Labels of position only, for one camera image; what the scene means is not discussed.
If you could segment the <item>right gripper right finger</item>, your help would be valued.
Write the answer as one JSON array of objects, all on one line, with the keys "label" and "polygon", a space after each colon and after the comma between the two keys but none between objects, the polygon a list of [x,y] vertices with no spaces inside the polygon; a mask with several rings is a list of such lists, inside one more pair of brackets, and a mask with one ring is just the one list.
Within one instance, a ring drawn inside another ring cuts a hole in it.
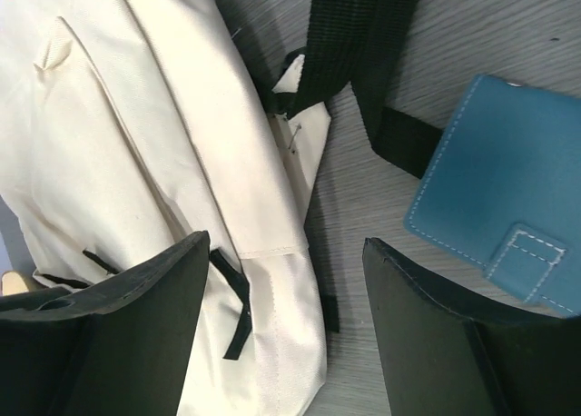
[{"label": "right gripper right finger", "polygon": [[378,238],[362,254],[395,415],[577,415],[580,320],[494,301]]}]

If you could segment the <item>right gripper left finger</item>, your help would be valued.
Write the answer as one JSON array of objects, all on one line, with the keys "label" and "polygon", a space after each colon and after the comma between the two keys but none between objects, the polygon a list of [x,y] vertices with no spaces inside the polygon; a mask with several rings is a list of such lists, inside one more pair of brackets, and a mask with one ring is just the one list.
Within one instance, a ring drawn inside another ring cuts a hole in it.
[{"label": "right gripper left finger", "polygon": [[189,235],[79,292],[1,301],[4,415],[174,415],[192,350],[210,238]]}]

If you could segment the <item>cream canvas backpack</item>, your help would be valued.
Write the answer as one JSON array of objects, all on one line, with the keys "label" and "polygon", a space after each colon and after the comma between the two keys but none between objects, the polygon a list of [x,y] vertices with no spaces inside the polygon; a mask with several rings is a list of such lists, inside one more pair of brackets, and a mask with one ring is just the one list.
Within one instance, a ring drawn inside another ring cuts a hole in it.
[{"label": "cream canvas backpack", "polygon": [[256,84],[215,0],[1,0],[1,197],[45,289],[79,292],[209,235],[174,415],[303,415],[331,299],[304,223],[326,102],[350,85],[404,164],[384,99],[419,0],[312,0],[305,47]]}]

